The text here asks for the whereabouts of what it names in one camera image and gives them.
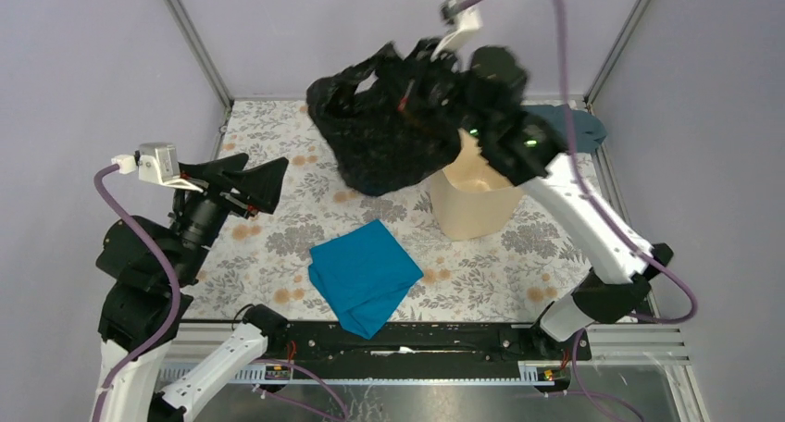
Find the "black trash bag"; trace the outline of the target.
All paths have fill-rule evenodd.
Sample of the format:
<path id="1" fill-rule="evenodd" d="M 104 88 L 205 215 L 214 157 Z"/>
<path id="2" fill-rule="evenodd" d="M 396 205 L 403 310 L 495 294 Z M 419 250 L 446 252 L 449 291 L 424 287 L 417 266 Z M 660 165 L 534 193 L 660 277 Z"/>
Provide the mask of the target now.
<path id="1" fill-rule="evenodd" d="M 435 38 L 402 56 L 386 43 L 363 61 L 312 82 L 307 113 L 349 188 L 379 197 L 422 182 L 461 150 L 449 118 L 460 74 Z"/>

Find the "beige plastic trash bin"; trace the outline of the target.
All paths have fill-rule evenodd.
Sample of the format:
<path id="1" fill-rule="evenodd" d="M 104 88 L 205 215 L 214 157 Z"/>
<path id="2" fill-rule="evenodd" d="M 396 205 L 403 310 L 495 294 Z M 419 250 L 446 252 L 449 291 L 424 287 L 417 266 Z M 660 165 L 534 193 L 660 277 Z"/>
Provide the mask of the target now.
<path id="1" fill-rule="evenodd" d="M 475 137 L 465 130 L 459 137 L 456 159 L 429 177 L 432 214 L 452 241 L 500 231 L 525 196 L 481 156 Z"/>

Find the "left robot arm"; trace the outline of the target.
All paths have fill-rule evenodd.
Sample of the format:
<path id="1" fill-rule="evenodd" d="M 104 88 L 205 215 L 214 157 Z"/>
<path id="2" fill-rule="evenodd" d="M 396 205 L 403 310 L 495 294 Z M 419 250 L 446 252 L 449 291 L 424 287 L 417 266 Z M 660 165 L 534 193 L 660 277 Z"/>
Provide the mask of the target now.
<path id="1" fill-rule="evenodd" d="M 192 303 L 184 288 L 197 274 L 228 217 L 272 214 L 289 162 L 280 157 L 250 167 L 245 153 L 210 162 L 180 163 L 172 147 L 152 144 L 115 156 L 93 179 L 117 214 L 96 266 L 113 278 L 99 318 L 101 371 L 94 421 L 191 421 L 246 365 L 274 358 L 287 345 L 287 320 L 265 305 L 248 307 L 241 322 L 182 379 L 163 390 L 156 381 L 182 318 Z M 108 175 L 137 174 L 174 192 L 171 222 L 129 214 L 109 193 Z"/>

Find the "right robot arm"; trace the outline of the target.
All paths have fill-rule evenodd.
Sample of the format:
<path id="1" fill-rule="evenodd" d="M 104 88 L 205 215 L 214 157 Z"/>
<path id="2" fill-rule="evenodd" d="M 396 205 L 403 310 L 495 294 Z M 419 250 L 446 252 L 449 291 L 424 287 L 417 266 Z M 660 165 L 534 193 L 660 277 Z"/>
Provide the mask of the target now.
<path id="1" fill-rule="evenodd" d="M 525 70 L 507 49 L 486 46 L 466 71 L 455 48 L 425 38 L 406 57 L 400 110 L 427 119 L 429 132 L 458 140 L 455 157 L 430 178 L 430 199 L 444 234 L 467 240 L 500 230 L 529 197 L 588 259 L 587 276 L 537 318 L 530 344 L 557 357 L 593 323 L 630 316 L 671 256 L 645 240 L 580 175 L 567 147 L 568 105 L 525 105 Z"/>

